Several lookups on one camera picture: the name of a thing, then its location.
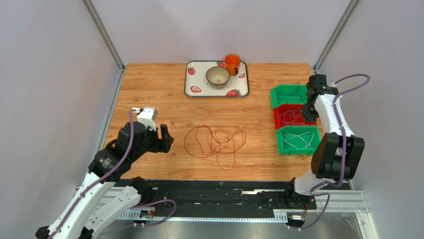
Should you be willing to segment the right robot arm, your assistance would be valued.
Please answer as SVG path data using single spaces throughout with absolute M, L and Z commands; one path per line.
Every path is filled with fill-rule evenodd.
M 339 92 L 336 83 L 329 85 L 322 74 L 310 76 L 306 88 L 307 102 L 301 113 L 307 121 L 320 119 L 324 135 L 312 156 L 310 170 L 293 178 L 286 188 L 283 200 L 289 208 L 305 206 L 322 187 L 339 188 L 352 179 L 365 148 L 364 139 L 354 135 L 341 109 L 341 97 L 347 92 Z

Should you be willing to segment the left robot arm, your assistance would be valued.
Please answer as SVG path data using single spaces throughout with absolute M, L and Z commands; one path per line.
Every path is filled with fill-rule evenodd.
M 153 186 L 141 177 L 135 177 L 111 201 L 97 208 L 121 176 L 131 169 L 132 163 L 147 152 L 170 151 L 174 139 L 165 124 L 152 129 L 140 122 L 128 122 L 89 165 L 76 195 L 65 211 L 49 226 L 40 227 L 38 239 L 96 239 L 121 214 L 137 207 L 154 208 L 173 200 L 153 200 Z

